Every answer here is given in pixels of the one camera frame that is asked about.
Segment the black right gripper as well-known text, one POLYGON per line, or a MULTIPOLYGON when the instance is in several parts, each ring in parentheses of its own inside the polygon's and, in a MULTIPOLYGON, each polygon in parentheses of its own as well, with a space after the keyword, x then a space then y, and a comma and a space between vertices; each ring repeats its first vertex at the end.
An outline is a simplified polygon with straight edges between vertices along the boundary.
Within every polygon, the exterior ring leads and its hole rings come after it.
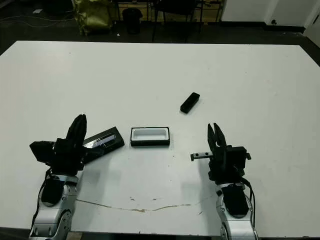
POLYGON ((210 123, 207 125, 210 151, 191 153, 191 161, 208 158, 208 177, 216 185, 239 183, 244 176, 244 147, 227 145, 221 128, 215 122, 213 126, 214 130, 210 123))

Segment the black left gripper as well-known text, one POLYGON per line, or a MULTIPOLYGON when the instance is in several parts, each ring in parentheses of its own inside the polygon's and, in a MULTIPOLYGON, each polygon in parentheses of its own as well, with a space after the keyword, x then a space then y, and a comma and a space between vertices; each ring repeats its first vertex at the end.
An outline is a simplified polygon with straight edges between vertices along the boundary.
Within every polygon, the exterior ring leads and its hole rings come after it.
POLYGON ((58 138, 55 142, 50 163, 53 174, 75 176, 86 164, 104 155, 104 150, 100 147, 83 146, 86 133, 87 117, 79 114, 69 127, 66 138, 58 138))

